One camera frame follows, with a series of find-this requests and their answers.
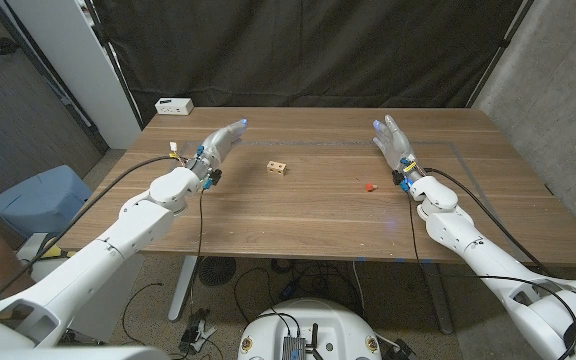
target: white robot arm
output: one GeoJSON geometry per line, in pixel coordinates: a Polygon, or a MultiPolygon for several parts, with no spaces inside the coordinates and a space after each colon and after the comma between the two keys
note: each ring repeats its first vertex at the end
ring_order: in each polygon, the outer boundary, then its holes
{"type": "Polygon", "coordinates": [[[185,197],[218,180],[216,171],[246,126],[244,119],[210,135],[186,167],[155,179],[149,190],[130,199],[103,234],[36,285],[1,300],[0,317],[16,310],[25,318],[14,326],[0,322],[0,350],[57,344],[76,311],[121,264],[168,232],[174,216],[187,207],[185,197]]]}
{"type": "MultiPolygon", "coordinates": [[[[576,281],[534,273],[487,239],[457,205],[454,191],[425,175],[408,139],[392,117],[386,116],[385,122],[386,125],[375,121],[377,137],[373,141],[393,168],[393,174],[398,176],[402,189],[421,202],[417,213],[426,221],[430,237],[461,256],[475,274],[482,277],[543,359],[560,358],[576,338],[576,321],[569,312],[576,317],[576,281]],[[566,305],[550,292],[528,282],[556,293],[566,305]]],[[[576,345],[574,354],[571,358],[576,359],[576,345]]]]}

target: concrete wall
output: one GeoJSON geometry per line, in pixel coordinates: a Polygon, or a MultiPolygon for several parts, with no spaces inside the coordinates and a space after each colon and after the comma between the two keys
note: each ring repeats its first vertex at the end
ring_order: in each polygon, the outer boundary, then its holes
{"type": "MultiPolygon", "coordinates": [[[[534,2],[474,107],[576,217],[576,1],[534,2]]],[[[446,285],[464,359],[538,358],[483,284],[446,285]]]]}

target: electrical wire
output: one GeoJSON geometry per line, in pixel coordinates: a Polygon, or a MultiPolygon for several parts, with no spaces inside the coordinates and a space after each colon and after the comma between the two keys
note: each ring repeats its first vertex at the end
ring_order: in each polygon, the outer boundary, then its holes
{"type": "Polygon", "coordinates": [[[35,264],[37,261],[39,261],[41,259],[41,257],[44,256],[59,240],[61,240],[61,238],[66,234],[66,232],[68,232],[68,230],[70,230],[73,227],[73,225],[75,225],[77,223],[77,221],[79,221],[79,219],[81,219],[81,217],[84,216],[86,214],[86,212],[88,212],[88,210],[90,210],[91,207],[93,207],[104,195],[106,195],[106,193],[108,193],[108,191],[110,191],[110,189],[112,189],[113,186],[117,185],[117,183],[119,181],[121,181],[121,179],[123,179],[124,177],[126,177],[126,175],[130,174],[134,170],[136,170],[136,169],[138,169],[144,165],[148,165],[150,163],[160,161],[160,160],[177,160],[177,159],[170,157],[170,156],[159,156],[156,158],[152,158],[152,159],[140,162],[139,164],[134,165],[134,166],[130,167],[128,170],[124,171],[115,180],[113,180],[113,182],[110,183],[110,185],[108,185],[101,193],[99,193],[99,195],[97,195],[94,199],[92,199],[88,203],[86,203],[86,207],[84,207],[72,220],[70,220],[70,222],[68,223],[66,228],[59,235],[57,235],[51,241],[49,241],[43,250],[38,252],[37,255],[35,255],[35,257],[33,257],[28,263],[26,263],[26,265],[24,265],[21,268],[21,270],[15,276],[13,276],[5,285],[3,285],[0,288],[0,296],[1,296],[1,294],[3,294],[4,291],[6,291],[6,289],[8,289],[10,287],[10,285],[12,285],[23,274],[25,274],[26,271],[28,271],[32,267],[33,264],[35,264]]]}
{"type": "Polygon", "coordinates": [[[217,351],[219,352],[219,356],[221,356],[221,360],[224,360],[224,354],[221,352],[221,349],[219,348],[219,346],[217,346],[217,344],[215,344],[212,340],[210,339],[206,339],[206,342],[209,343],[210,345],[214,346],[215,349],[217,349],[217,351]]]}
{"type": "Polygon", "coordinates": [[[541,261],[539,261],[539,259],[537,259],[533,254],[530,253],[530,251],[528,251],[528,249],[526,249],[517,239],[515,239],[515,237],[512,236],[512,234],[510,234],[508,229],[506,229],[506,227],[499,220],[497,220],[497,217],[495,217],[492,214],[492,212],[490,212],[490,210],[488,210],[488,208],[477,198],[477,196],[475,196],[475,194],[473,194],[472,191],[470,191],[464,184],[460,183],[457,179],[446,174],[445,172],[443,172],[441,170],[437,170],[437,169],[433,169],[433,168],[424,168],[424,170],[426,170],[426,172],[428,172],[428,173],[432,173],[432,172],[437,173],[437,174],[445,177],[446,179],[452,181],[453,183],[455,183],[455,185],[459,186],[466,194],[468,194],[475,201],[475,203],[477,203],[477,205],[479,205],[481,210],[483,210],[486,213],[486,215],[488,215],[490,220],[492,220],[495,223],[495,225],[497,225],[499,230],[501,230],[508,237],[508,239],[510,239],[510,241],[512,241],[512,243],[515,244],[515,246],[517,246],[519,248],[519,250],[521,250],[521,252],[526,254],[526,256],[528,256],[528,258],[535,265],[537,265],[537,267],[539,269],[541,269],[541,271],[543,271],[544,274],[546,274],[548,276],[553,276],[548,271],[548,269],[546,269],[544,264],[542,264],[541,261]]]}
{"type": "MultiPolygon", "coordinates": [[[[202,188],[201,192],[199,193],[199,244],[197,246],[197,261],[199,261],[199,256],[201,255],[201,243],[203,240],[203,234],[204,234],[204,209],[203,209],[203,199],[204,199],[204,191],[206,191],[206,188],[202,188]]],[[[193,271],[191,277],[190,277],[190,284],[188,285],[189,287],[189,291],[190,291],[190,302],[188,305],[190,305],[190,315],[188,315],[188,321],[190,321],[190,319],[192,318],[192,315],[195,313],[194,309],[193,309],[193,305],[195,303],[195,300],[193,298],[193,288],[195,287],[195,279],[197,278],[197,273],[196,271],[193,271]]],[[[185,358],[188,357],[188,355],[190,354],[190,344],[188,344],[188,348],[186,349],[186,353],[180,357],[177,358],[176,360],[184,360],[185,358]]]]}
{"type": "Polygon", "coordinates": [[[389,340],[389,339],[386,338],[385,336],[379,335],[379,334],[377,334],[377,333],[375,333],[375,336],[376,336],[378,339],[380,339],[381,341],[383,341],[383,342],[385,342],[385,343],[387,343],[387,344],[390,344],[390,345],[394,346],[395,349],[397,349],[397,351],[400,350],[400,346],[399,346],[396,342],[394,342],[394,341],[392,341],[392,340],[389,340]]]}
{"type": "Polygon", "coordinates": [[[295,318],[294,318],[292,315],[290,315],[290,314],[274,312],[274,313],[259,315],[259,316],[257,316],[257,319],[261,319],[261,318],[265,318],[265,317],[269,317],[269,316],[275,316],[275,315],[277,315],[277,316],[279,316],[279,317],[287,316],[287,317],[291,318],[292,321],[294,321],[295,324],[297,325],[297,337],[300,337],[300,336],[301,336],[301,327],[299,326],[299,322],[297,321],[297,319],[295,319],[295,318]]]}
{"type": "MultiPolygon", "coordinates": [[[[306,260],[306,261],[302,261],[302,262],[297,262],[296,264],[306,265],[306,264],[312,264],[313,262],[314,262],[313,260],[306,260]]],[[[306,294],[316,294],[319,296],[325,295],[325,297],[330,298],[331,300],[333,300],[337,303],[340,303],[340,304],[343,303],[347,307],[351,307],[350,305],[352,305],[352,308],[354,308],[354,311],[357,314],[363,313],[363,309],[361,308],[361,299],[359,296],[359,292],[357,291],[357,289],[353,285],[353,282],[349,280],[349,277],[344,276],[344,274],[342,274],[341,271],[336,266],[330,265],[327,263],[322,267],[326,270],[326,273],[323,273],[323,272],[320,274],[309,274],[308,273],[309,270],[315,269],[315,268],[319,268],[319,266],[310,265],[303,270],[298,270],[297,268],[293,269],[293,274],[292,274],[293,281],[295,282],[295,284],[297,285],[297,287],[299,289],[304,291],[306,294]],[[343,282],[347,285],[348,290],[350,291],[350,295],[352,296],[352,304],[349,304],[348,302],[341,301],[340,299],[332,297],[330,294],[321,294],[321,291],[319,291],[317,286],[315,286],[315,280],[317,280],[318,278],[321,278],[322,280],[329,282],[329,279],[326,280],[325,278],[323,278],[323,276],[326,276],[327,278],[332,276],[332,277],[336,277],[336,278],[343,280],[343,282]],[[300,280],[302,277],[313,277],[313,279],[311,281],[312,290],[308,290],[300,284],[300,280]]]]}
{"type": "MultiPolygon", "coordinates": [[[[273,313],[278,314],[277,311],[275,311],[275,308],[273,307],[273,305],[275,304],[275,299],[273,299],[272,291],[270,289],[270,273],[268,272],[268,270],[266,270],[264,268],[254,267],[254,268],[246,271],[245,273],[239,275],[239,278],[237,279],[237,281],[235,281],[235,286],[233,287],[233,290],[232,290],[233,294],[235,296],[235,304],[237,305],[237,309],[239,309],[239,313],[241,313],[241,316],[243,316],[244,320],[246,320],[246,324],[250,324],[250,320],[248,320],[248,317],[244,313],[244,310],[241,308],[241,304],[239,304],[239,299],[237,298],[237,285],[239,285],[239,281],[241,281],[241,279],[243,279],[244,276],[250,274],[253,271],[263,271],[264,273],[266,273],[266,279],[268,280],[267,283],[268,283],[268,297],[270,298],[270,309],[272,310],[273,313]]],[[[286,319],[284,319],[283,316],[281,316],[281,315],[278,315],[278,316],[279,316],[279,318],[281,318],[281,320],[286,325],[286,329],[288,329],[288,336],[291,336],[290,326],[286,322],[286,319]]]]}
{"type": "Polygon", "coordinates": [[[359,282],[359,275],[357,275],[356,261],[352,262],[352,270],[355,272],[355,279],[357,279],[357,287],[359,288],[359,295],[361,297],[361,309],[363,310],[364,316],[366,316],[366,303],[364,302],[364,292],[361,290],[361,283],[359,282]]]}
{"type": "MultiPolygon", "coordinates": [[[[566,311],[568,311],[568,314],[570,314],[570,317],[572,318],[572,323],[576,322],[576,316],[575,313],[572,311],[572,309],[570,308],[570,306],[568,306],[568,304],[564,301],[564,299],[562,299],[559,295],[557,295],[556,292],[548,289],[547,287],[538,284],[536,282],[532,282],[532,281],[528,281],[528,280],[524,280],[524,279],[519,279],[519,278],[513,278],[513,277],[507,277],[507,276],[494,276],[494,275],[442,275],[442,274],[432,274],[432,273],[428,273],[424,270],[423,266],[421,265],[421,260],[419,260],[419,253],[417,252],[417,238],[415,237],[415,225],[413,223],[413,215],[412,215],[412,197],[410,195],[410,193],[408,193],[408,207],[410,210],[410,227],[412,229],[412,241],[413,241],[413,246],[415,249],[415,257],[417,259],[417,265],[419,265],[419,268],[421,269],[421,273],[424,275],[430,275],[430,276],[439,276],[439,277],[452,277],[452,278],[470,278],[470,279],[497,279],[497,280],[510,280],[510,281],[517,281],[517,282],[521,282],[521,283],[525,283],[525,284],[529,284],[532,286],[536,286],[540,289],[545,290],[546,292],[550,293],[553,297],[555,297],[559,302],[561,302],[561,304],[564,306],[564,308],[566,308],[566,311]]],[[[570,356],[571,354],[574,353],[574,349],[575,349],[575,345],[576,345],[576,333],[575,333],[575,337],[573,338],[572,343],[570,344],[570,346],[568,346],[568,348],[566,348],[566,351],[559,357],[558,360],[564,360],[566,359],[568,356],[570,356]]]]}
{"type": "Polygon", "coordinates": [[[163,283],[152,283],[152,284],[148,284],[144,287],[142,287],[141,289],[137,290],[136,293],[133,294],[133,296],[130,297],[130,300],[128,300],[128,303],[126,304],[126,307],[124,307],[124,312],[121,315],[121,327],[124,330],[124,333],[126,334],[126,336],[131,340],[131,341],[127,341],[125,343],[123,343],[122,345],[126,345],[129,344],[131,342],[136,342],[139,343],[141,345],[146,345],[146,343],[144,343],[143,341],[133,337],[132,335],[130,335],[130,333],[128,332],[128,329],[126,328],[126,312],[128,311],[128,306],[130,306],[130,303],[133,301],[133,299],[139,295],[140,292],[146,290],[147,288],[151,287],[151,286],[163,286],[163,283]]]}

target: small wooden block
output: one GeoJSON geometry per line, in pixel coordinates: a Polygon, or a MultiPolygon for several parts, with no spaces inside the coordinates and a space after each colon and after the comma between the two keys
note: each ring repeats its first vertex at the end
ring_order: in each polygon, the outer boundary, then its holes
{"type": "Polygon", "coordinates": [[[270,161],[268,165],[266,165],[266,170],[268,170],[268,172],[283,176],[286,172],[286,164],[270,161]]]}

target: wooden table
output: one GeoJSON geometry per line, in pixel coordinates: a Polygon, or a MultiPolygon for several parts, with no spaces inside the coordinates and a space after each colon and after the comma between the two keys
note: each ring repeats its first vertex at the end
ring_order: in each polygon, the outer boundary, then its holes
{"type": "MultiPolygon", "coordinates": [[[[491,206],[510,232],[545,264],[576,266],[576,220],[547,190],[506,138],[474,109],[196,108],[189,116],[157,115],[108,174],[98,194],[128,167],[167,154],[176,141],[189,156],[217,128],[247,118],[244,142],[222,166],[218,186],[203,199],[202,255],[413,261],[408,200],[372,144],[372,121],[391,114],[423,166],[447,172],[491,206]],[[268,161],[288,164],[285,176],[268,161]],[[366,192],[366,183],[379,186],[366,192]]],[[[123,203],[174,163],[158,162],[122,180],[60,242],[77,250],[116,219],[123,203]]],[[[460,189],[460,205],[482,233],[525,257],[460,189]]],[[[195,254],[198,197],[151,253],[195,254]]],[[[459,262],[432,241],[413,214],[419,256],[459,262]]]]}

